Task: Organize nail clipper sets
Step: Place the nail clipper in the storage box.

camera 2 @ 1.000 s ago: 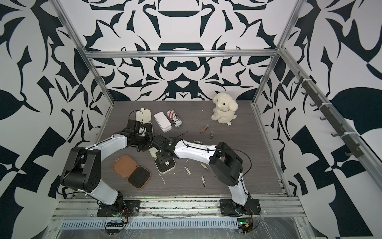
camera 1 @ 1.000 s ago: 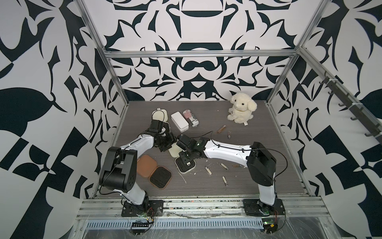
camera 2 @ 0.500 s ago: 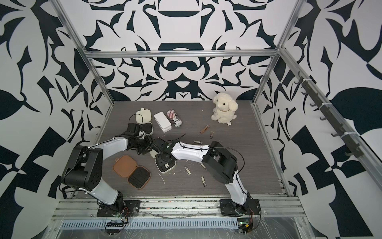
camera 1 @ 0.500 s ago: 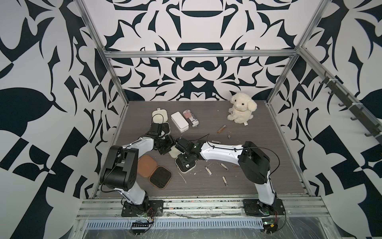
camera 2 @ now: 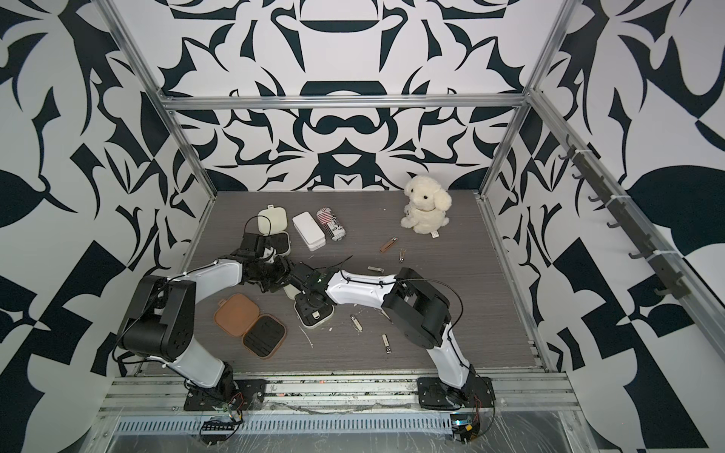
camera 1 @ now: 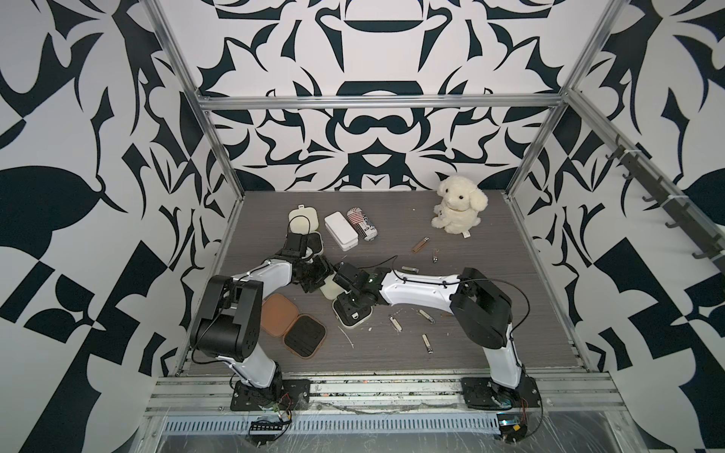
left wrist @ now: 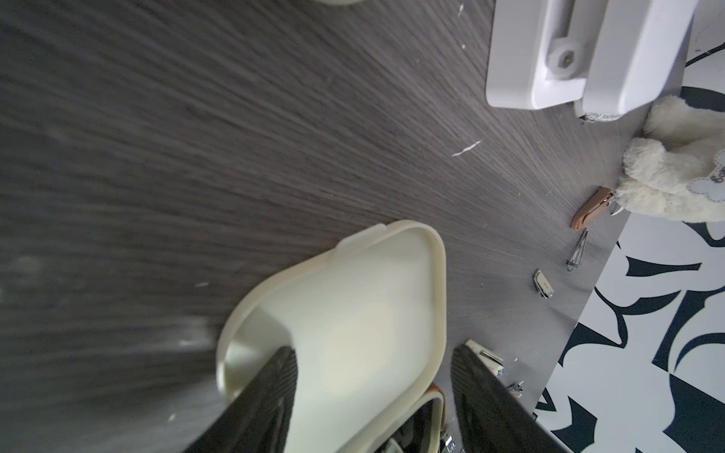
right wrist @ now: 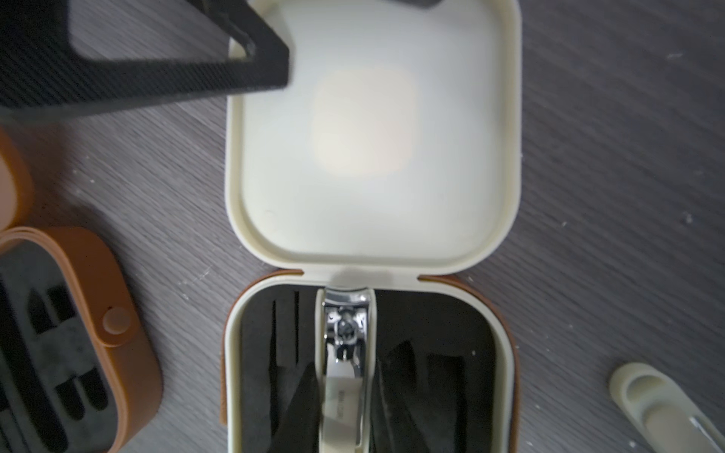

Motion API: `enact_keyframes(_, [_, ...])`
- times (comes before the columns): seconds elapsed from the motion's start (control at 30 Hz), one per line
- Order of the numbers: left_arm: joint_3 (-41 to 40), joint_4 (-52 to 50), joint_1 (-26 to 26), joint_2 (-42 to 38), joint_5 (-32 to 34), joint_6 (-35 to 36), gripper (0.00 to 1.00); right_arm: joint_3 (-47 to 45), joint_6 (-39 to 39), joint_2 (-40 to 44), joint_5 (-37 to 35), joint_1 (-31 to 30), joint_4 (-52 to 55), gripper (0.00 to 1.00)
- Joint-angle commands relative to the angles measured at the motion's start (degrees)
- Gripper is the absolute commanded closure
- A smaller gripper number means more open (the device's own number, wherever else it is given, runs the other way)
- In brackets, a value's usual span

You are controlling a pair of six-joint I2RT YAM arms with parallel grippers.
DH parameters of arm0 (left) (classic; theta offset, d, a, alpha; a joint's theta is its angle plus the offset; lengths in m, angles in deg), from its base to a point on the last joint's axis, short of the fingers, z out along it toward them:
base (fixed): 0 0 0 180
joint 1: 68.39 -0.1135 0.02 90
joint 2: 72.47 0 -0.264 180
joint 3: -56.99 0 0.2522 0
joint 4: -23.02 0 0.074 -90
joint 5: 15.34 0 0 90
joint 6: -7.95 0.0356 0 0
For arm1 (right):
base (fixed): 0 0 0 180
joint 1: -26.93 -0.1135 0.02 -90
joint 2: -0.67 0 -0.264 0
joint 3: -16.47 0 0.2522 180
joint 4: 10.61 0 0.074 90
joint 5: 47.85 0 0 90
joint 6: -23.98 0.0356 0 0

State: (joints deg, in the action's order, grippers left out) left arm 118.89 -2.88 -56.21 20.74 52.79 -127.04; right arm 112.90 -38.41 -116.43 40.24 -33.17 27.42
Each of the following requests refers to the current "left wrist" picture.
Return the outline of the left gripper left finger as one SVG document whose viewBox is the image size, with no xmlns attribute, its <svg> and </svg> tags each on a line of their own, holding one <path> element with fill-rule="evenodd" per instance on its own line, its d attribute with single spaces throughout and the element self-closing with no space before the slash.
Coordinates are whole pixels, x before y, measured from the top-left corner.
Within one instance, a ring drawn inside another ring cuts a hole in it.
<svg viewBox="0 0 725 453">
<path fill-rule="evenodd" d="M 283 452 L 294 408 L 298 361 L 279 348 L 187 453 Z"/>
</svg>

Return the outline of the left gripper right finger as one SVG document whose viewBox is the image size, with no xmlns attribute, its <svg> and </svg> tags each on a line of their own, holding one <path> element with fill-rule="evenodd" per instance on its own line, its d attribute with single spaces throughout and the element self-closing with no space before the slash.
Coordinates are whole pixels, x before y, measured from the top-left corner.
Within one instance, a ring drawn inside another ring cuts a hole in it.
<svg viewBox="0 0 725 453">
<path fill-rule="evenodd" d="M 490 370 L 465 345 L 450 366 L 455 409 L 467 452 L 562 452 Z"/>
</svg>

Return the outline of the cream nail clipper case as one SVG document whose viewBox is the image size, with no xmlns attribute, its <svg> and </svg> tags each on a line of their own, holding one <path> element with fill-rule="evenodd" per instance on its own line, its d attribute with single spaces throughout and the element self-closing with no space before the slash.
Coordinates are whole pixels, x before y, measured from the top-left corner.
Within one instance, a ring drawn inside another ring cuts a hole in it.
<svg viewBox="0 0 725 453">
<path fill-rule="evenodd" d="M 233 400 L 280 347 L 298 360 L 289 452 L 371 452 L 411 415 L 447 341 L 438 232 L 378 224 L 264 280 L 231 313 L 216 351 Z"/>
</svg>

